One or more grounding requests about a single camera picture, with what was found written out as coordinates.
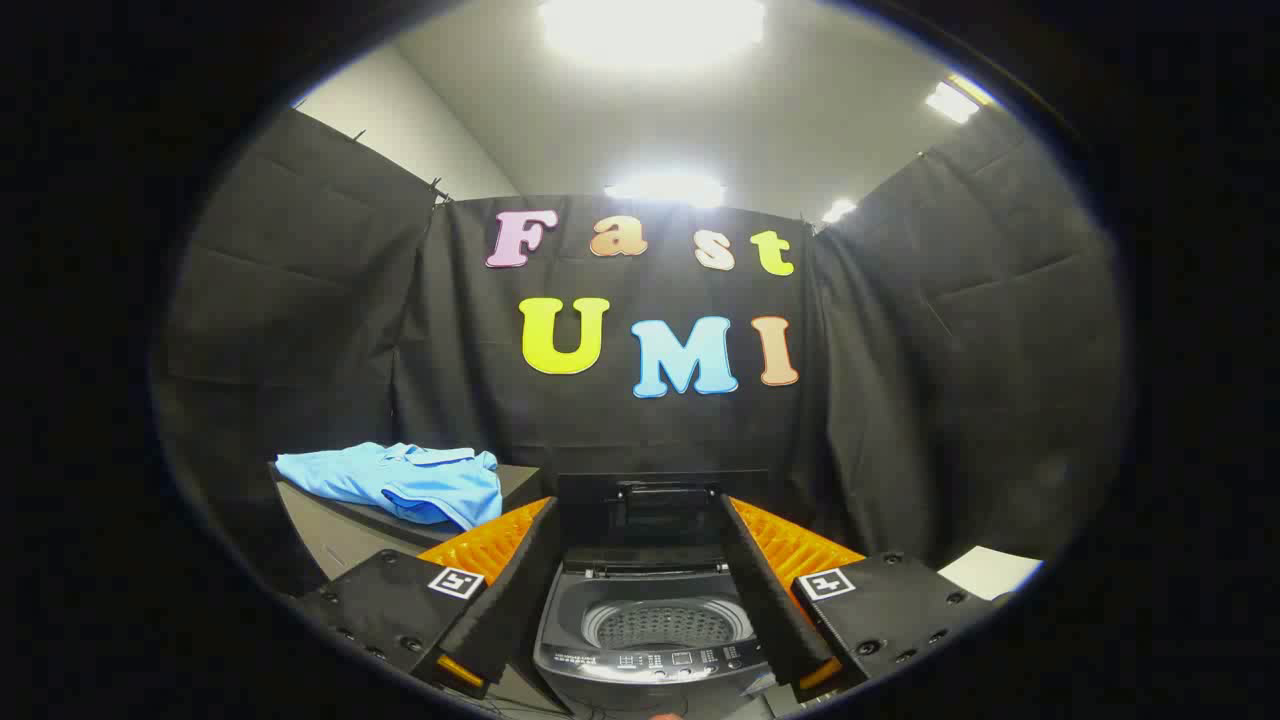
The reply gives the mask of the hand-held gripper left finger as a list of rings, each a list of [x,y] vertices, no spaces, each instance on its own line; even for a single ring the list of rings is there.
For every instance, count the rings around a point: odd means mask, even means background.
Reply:
[[[484,700],[524,647],[561,555],[561,507],[544,497],[419,555],[383,550],[298,606],[398,673]]]

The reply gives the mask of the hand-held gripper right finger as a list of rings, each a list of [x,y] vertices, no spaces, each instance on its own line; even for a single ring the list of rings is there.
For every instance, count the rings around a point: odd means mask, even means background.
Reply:
[[[799,702],[920,664],[993,612],[904,553],[865,556],[727,495],[718,507],[740,602],[776,680]]]

